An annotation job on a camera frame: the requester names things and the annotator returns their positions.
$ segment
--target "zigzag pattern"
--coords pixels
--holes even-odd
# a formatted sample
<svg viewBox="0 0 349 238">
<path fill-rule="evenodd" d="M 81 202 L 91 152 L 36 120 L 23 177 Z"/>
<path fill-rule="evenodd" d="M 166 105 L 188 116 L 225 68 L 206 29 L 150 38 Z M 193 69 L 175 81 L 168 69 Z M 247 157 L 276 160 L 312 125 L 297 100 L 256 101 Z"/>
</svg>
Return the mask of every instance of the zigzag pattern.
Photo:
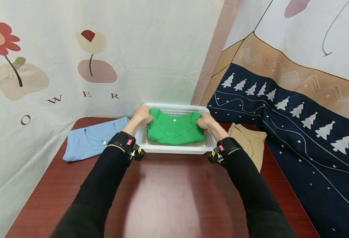
<svg viewBox="0 0 349 238">
<path fill-rule="evenodd" d="M 292 73 L 292 74 L 295 75 L 295 78 L 296 78 L 298 83 L 308 82 L 308 81 L 312 82 L 313 90 L 317 94 L 330 92 L 330 93 L 333 93 L 333 95 L 335 95 L 335 97 L 338 100 L 349 99 L 349 96 L 344 97 L 342 95 L 342 91 L 341 91 L 340 87 L 338 87 L 338 86 L 329 86 L 329 87 L 322 88 L 320 86 L 319 82 L 318 82 L 317 76 L 310 76 L 310 77 L 307 77 L 307 78 L 304 78 L 304 79 L 300 79 L 299 74 L 296 71 L 282 72 L 282 63 L 280 63 L 280 62 L 270 63 L 268 58 L 263 62 L 261 55 L 255 55 L 253 57 L 250 57 L 250 48 L 245 48 L 245 49 L 242 49 L 242 50 L 239 50 L 239 51 L 240 51 L 239 52 L 239 58 L 241 59 L 242 57 L 244 57 L 244 60 L 246 62 L 253 62 L 253 61 L 256 61 L 257 58 L 259 58 L 260 63 L 266 68 L 266 70 L 269 69 L 270 67 L 272 67 L 273 65 L 275 65 L 275 66 L 279 65 L 280 74 L 281 75 L 286 75 L 286 74 Z"/>
</svg>

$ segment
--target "light blue t-shirt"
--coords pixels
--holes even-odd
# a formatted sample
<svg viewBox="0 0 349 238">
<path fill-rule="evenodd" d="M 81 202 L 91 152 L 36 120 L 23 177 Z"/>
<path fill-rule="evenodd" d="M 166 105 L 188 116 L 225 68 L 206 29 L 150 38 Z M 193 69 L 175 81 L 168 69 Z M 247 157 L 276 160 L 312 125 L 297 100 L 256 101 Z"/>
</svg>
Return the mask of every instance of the light blue t-shirt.
<svg viewBox="0 0 349 238">
<path fill-rule="evenodd" d="M 85 160 L 100 155 L 107 143 L 128 123 L 128 117 L 72 130 L 67 134 L 66 162 Z"/>
</svg>

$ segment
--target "green t-shirt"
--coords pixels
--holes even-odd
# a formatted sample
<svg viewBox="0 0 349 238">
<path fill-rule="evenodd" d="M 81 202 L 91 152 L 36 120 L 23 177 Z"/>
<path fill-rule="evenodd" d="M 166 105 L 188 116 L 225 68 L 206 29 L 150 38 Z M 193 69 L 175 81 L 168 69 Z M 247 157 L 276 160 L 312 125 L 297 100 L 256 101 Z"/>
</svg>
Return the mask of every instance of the green t-shirt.
<svg viewBox="0 0 349 238">
<path fill-rule="evenodd" d="M 200 113 L 171 116 L 157 108 L 150 110 L 155 118 L 147 127 L 147 137 L 159 143 L 183 145 L 205 140 L 204 130 L 195 124 Z"/>
</svg>

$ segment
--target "fabric backdrop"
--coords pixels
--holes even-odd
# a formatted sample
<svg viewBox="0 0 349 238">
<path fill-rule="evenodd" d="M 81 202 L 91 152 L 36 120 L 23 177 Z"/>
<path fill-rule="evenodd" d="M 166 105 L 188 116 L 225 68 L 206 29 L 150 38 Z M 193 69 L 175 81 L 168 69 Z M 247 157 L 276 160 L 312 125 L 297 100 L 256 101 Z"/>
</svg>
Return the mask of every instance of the fabric backdrop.
<svg viewBox="0 0 349 238">
<path fill-rule="evenodd" d="M 75 120 L 189 104 L 239 2 L 0 0 L 0 237 Z"/>
<path fill-rule="evenodd" d="M 349 237 L 349 0 L 244 1 L 201 105 L 265 130 L 320 236 Z"/>
</svg>

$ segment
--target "wrist strap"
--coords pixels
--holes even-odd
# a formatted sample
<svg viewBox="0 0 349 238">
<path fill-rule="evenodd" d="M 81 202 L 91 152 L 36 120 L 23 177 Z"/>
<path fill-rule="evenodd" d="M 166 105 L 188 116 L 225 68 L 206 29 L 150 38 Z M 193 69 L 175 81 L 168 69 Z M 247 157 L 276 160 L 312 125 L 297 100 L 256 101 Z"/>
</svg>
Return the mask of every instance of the wrist strap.
<svg viewBox="0 0 349 238">
<path fill-rule="evenodd" d="M 125 154 L 129 157 L 135 142 L 135 137 L 124 131 L 120 131 L 112 137 L 107 145 L 117 145 L 121 147 L 125 151 Z"/>
<path fill-rule="evenodd" d="M 210 163 L 221 163 L 234 150 L 242 149 L 242 146 L 232 137 L 226 137 L 217 142 L 217 147 L 214 148 L 209 155 Z"/>
</svg>

